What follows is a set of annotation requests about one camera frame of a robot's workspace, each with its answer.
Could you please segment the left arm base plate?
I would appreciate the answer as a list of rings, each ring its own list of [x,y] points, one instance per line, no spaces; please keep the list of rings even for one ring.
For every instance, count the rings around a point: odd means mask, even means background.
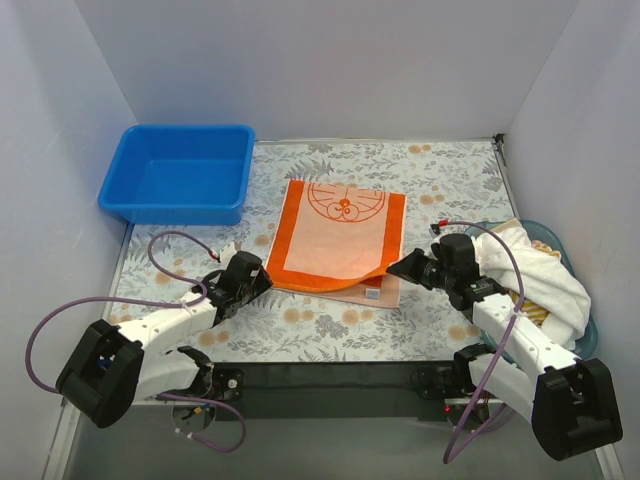
[[[203,397],[217,401],[240,400],[244,389],[244,372],[236,368],[214,368],[204,376]]]

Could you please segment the orange cartoon towel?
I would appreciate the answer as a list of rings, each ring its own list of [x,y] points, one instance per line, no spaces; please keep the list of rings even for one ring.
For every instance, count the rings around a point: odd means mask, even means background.
[[[401,257],[402,193],[292,180],[266,270],[275,288],[395,309],[400,281],[386,269]]]

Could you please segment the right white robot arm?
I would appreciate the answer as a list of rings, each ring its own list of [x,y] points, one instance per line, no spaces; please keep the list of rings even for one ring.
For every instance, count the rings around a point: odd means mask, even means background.
[[[431,254],[416,249],[388,274],[446,292],[451,305],[497,341],[454,355],[459,381],[477,403],[489,392],[529,421],[542,449],[561,461],[623,437],[611,373],[597,358],[584,360],[528,320],[507,291],[484,276],[472,240],[448,234]]]

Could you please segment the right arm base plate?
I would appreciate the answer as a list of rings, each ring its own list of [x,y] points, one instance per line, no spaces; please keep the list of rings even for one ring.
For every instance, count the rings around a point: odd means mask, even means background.
[[[454,367],[431,366],[410,375],[410,382],[418,396],[426,400],[445,400],[467,396],[464,383]]]

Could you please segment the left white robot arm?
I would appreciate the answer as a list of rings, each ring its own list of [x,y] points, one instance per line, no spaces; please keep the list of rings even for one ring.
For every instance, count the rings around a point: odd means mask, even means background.
[[[235,252],[172,308],[110,325],[92,323],[55,388],[99,428],[118,421],[138,400],[165,393],[204,397],[214,363],[187,339],[234,316],[272,286],[259,257]]]

